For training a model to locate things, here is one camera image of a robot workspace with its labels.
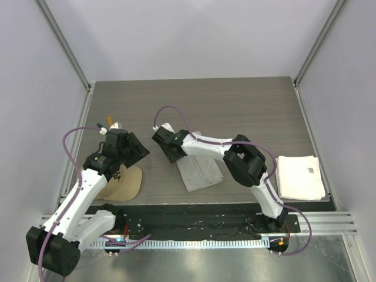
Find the grey cloth napkin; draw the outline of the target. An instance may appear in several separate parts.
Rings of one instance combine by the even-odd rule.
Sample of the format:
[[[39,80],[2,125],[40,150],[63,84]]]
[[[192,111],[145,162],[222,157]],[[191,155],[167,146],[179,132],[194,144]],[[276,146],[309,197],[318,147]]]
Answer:
[[[203,189],[223,181],[216,161],[223,161],[224,151],[216,139],[201,136],[200,132],[189,133],[183,141],[187,155],[176,163],[188,192]]]

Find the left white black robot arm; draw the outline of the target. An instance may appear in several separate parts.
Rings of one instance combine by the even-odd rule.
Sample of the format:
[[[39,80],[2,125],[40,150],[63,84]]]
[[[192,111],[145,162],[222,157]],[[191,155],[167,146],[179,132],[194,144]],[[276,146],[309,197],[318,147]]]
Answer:
[[[86,223],[80,221],[121,166],[130,168],[150,152],[127,130],[102,127],[99,132],[105,141],[82,167],[75,166],[78,180],[66,199],[43,225],[32,226],[26,234],[29,257],[38,267],[40,281],[45,281],[44,270],[67,277],[94,240],[107,231],[119,234],[124,230],[125,220],[114,207],[97,211]]]

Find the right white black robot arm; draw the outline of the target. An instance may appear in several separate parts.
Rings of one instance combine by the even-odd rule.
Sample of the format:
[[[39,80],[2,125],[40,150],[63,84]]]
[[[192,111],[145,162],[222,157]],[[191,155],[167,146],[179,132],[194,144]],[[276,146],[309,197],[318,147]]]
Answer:
[[[190,133],[174,132],[168,124],[154,126],[152,139],[160,146],[170,163],[184,157],[208,157],[224,162],[233,179],[248,187],[257,199],[266,227],[278,232],[287,224],[288,210],[270,183],[266,158],[243,135],[234,139],[216,139]]]

